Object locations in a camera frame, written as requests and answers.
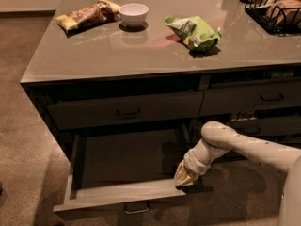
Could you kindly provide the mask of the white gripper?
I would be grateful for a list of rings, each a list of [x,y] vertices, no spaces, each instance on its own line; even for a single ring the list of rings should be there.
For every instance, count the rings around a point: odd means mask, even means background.
[[[207,172],[211,163],[210,147],[205,144],[196,145],[185,154],[183,162],[178,165],[174,175],[175,186],[194,183],[199,175]]]

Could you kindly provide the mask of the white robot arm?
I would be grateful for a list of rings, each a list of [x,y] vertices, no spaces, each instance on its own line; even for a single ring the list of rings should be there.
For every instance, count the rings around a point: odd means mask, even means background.
[[[218,121],[206,122],[201,140],[190,149],[177,167],[175,186],[194,183],[215,159],[229,151],[286,172],[277,226],[301,225],[301,150],[237,133]]]

